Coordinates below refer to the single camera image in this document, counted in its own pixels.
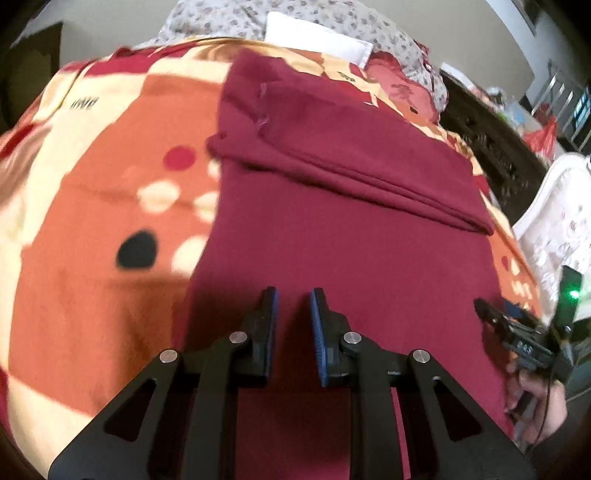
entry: black dot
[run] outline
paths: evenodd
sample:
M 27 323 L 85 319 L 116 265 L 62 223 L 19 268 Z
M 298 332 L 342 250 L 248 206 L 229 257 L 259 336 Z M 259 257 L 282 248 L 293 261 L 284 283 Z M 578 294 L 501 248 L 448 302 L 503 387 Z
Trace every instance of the black dot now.
M 121 244 L 117 252 L 119 268 L 150 268 L 156 262 L 158 244 L 147 230 L 134 233 Z

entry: white chair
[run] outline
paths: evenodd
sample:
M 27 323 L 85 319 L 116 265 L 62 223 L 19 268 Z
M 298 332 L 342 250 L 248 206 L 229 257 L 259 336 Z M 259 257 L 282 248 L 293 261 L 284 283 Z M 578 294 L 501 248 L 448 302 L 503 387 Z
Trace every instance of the white chair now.
M 586 276 L 576 319 L 591 317 L 590 158 L 561 155 L 513 229 L 540 285 L 542 320 L 548 323 L 556 308 L 561 265 Z

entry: human hand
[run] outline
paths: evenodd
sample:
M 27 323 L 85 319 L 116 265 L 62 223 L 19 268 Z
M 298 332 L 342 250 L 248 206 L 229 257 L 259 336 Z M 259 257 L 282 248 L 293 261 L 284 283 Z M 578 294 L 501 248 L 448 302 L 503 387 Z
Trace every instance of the human hand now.
M 511 374 L 511 377 L 507 382 L 506 407 L 508 410 L 513 410 L 517 406 L 523 392 L 531 392 L 538 399 L 538 405 L 530 425 L 525 429 L 523 439 L 528 443 L 541 442 L 556 432 L 566 420 L 566 392 L 564 385 L 555 380 L 550 387 L 548 414 L 544 421 L 544 411 L 548 395 L 548 380 L 526 370 L 521 370 L 519 374 L 516 374 L 516 370 L 516 362 L 511 362 L 507 365 L 507 372 Z

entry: white pillowcase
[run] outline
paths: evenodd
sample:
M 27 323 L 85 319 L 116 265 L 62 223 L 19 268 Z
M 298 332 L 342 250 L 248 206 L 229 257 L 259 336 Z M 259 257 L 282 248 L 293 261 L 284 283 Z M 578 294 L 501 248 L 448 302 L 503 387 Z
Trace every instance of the white pillowcase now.
M 291 18 L 280 12 L 269 12 L 265 41 L 279 47 L 327 53 L 365 68 L 374 48 L 370 42 L 336 33 L 331 29 Z

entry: wall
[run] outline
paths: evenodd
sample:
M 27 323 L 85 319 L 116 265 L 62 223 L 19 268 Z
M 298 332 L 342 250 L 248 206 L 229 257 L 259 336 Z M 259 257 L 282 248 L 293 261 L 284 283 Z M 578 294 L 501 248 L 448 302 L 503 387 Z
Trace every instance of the wall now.
M 509 29 L 534 72 L 534 81 L 527 90 L 530 102 L 538 99 L 548 81 L 549 60 L 577 83 L 585 83 L 591 65 L 589 56 L 582 46 L 567 38 L 547 13 L 541 14 L 534 35 L 512 0 L 486 1 Z
M 518 43 L 486 0 L 362 1 L 431 48 L 434 65 L 445 61 L 483 87 L 500 86 L 516 98 L 534 79 Z

